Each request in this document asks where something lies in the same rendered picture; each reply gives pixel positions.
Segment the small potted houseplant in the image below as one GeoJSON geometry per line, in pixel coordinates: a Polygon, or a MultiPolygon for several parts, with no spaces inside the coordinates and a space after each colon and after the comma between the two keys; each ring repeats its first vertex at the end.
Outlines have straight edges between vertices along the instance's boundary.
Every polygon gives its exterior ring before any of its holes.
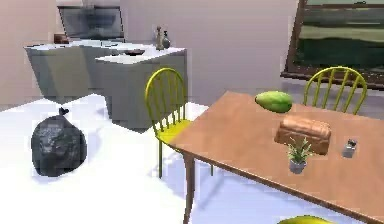
{"type": "Polygon", "coordinates": [[[289,169],[294,174],[301,174],[307,165],[307,158],[312,156],[312,145],[306,137],[301,142],[291,138],[292,142],[287,144],[289,169]]]}

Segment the yellow wooden chair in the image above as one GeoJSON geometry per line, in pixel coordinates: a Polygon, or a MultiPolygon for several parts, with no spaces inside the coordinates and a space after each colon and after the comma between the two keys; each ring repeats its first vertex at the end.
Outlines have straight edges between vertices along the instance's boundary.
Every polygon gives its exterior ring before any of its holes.
{"type": "Polygon", "coordinates": [[[293,218],[281,220],[277,224],[334,224],[334,223],[319,217],[303,215],[303,216],[296,216],[293,218]]]}
{"type": "Polygon", "coordinates": [[[160,68],[146,83],[144,101],[154,135],[158,140],[158,177],[163,174],[163,146],[186,129],[187,90],[182,75],[174,68],[160,68]]]}
{"type": "Polygon", "coordinates": [[[360,95],[351,110],[356,115],[367,96],[367,83],[365,78],[355,69],[345,66],[333,66],[315,73],[306,83],[304,88],[303,104],[311,103],[312,107],[320,106],[326,109],[332,91],[335,91],[332,109],[346,113],[356,90],[360,95]]]}

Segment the brown wooden dining table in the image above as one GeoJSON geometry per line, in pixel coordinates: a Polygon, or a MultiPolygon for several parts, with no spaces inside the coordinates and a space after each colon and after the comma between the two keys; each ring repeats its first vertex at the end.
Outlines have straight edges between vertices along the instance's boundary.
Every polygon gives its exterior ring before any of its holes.
{"type": "Polygon", "coordinates": [[[283,116],[247,94],[227,92],[195,119],[171,146],[184,158],[189,224],[196,159],[261,182],[367,224],[384,224],[384,120],[295,104],[291,115],[331,126],[329,152],[312,156],[299,175],[289,170],[287,147],[274,141],[283,116]],[[352,158],[342,155],[357,141],[352,158]]]}

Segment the tan bottle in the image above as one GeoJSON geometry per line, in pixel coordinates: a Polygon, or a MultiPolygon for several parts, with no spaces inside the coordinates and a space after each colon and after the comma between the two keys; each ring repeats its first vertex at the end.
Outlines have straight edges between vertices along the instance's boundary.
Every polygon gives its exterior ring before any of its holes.
{"type": "Polygon", "coordinates": [[[157,26],[156,31],[156,50],[160,51],[164,49],[162,43],[161,26],[157,26]]]}

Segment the green melon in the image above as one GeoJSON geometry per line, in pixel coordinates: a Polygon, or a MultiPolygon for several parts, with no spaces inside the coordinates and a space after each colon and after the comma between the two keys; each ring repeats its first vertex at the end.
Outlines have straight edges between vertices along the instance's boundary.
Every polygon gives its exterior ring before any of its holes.
{"type": "Polygon", "coordinates": [[[292,97],[281,91],[259,93],[255,96],[255,102],[262,108],[275,113],[286,113],[293,105],[292,97]]]}

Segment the grey kitchen counter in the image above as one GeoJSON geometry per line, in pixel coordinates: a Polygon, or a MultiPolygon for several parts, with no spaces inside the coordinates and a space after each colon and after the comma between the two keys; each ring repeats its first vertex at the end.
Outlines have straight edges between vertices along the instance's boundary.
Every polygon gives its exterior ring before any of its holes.
{"type": "Polygon", "coordinates": [[[152,45],[83,40],[27,46],[25,50],[44,98],[64,104],[91,93],[101,95],[112,122],[137,132],[151,127],[144,101],[150,76],[165,67],[187,76],[185,48],[158,51],[152,45]],[[145,52],[124,54],[131,49],[145,52]]]}

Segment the brown bread loaf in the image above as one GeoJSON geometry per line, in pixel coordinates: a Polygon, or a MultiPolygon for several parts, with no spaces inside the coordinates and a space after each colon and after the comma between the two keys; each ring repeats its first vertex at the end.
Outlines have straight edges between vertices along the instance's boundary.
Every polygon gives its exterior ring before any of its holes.
{"type": "Polygon", "coordinates": [[[275,142],[280,144],[302,143],[304,139],[311,145],[311,151],[326,155],[330,145],[331,127],[328,123],[287,115],[279,123],[275,142]]]}

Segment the grey glass window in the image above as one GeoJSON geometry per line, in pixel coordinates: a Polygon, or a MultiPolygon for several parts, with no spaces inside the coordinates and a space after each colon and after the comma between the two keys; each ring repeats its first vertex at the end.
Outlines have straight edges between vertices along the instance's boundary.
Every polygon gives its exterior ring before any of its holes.
{"type": "Polygon", "coordinates": [[[58,6],[66,36],[70,39],[123,39],[119,6],[58,6]]]}

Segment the black garbage bag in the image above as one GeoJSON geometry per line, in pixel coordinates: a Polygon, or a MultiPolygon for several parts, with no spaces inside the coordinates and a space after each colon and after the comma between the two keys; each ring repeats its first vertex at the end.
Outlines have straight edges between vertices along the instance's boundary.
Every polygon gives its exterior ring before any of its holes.
{"type": "Polygon", "coordinates": [[[68,109],[41,121],[31,137],[32,164],[40,176],[59,177],[77,169],[87,157],[84,133],[67,120],[68,109]]]}

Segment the dark framed window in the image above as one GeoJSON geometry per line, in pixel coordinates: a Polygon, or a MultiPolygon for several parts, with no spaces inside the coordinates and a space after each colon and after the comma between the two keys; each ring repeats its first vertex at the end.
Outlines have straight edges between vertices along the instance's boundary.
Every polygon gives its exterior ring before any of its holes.
{"type": "Polygon", "coordinates": [[[281,75],[307,80],[336,66],[384,90],[384,0],[298,0],[281,75]]]}

